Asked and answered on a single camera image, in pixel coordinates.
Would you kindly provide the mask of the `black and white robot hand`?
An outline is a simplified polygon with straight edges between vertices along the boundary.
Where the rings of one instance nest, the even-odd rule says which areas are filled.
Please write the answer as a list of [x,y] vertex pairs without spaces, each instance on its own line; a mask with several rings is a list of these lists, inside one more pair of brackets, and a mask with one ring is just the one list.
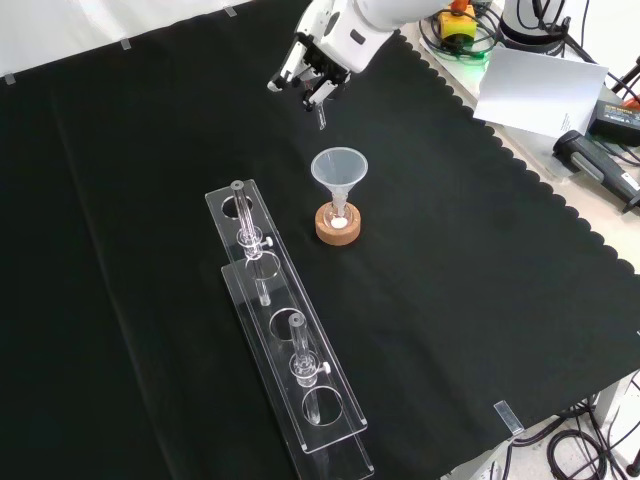
[[312,111],[362,72],[391,35],[370,28],[355,1],[313,1],[267,88],[279,92],[303,84],[302,104]]

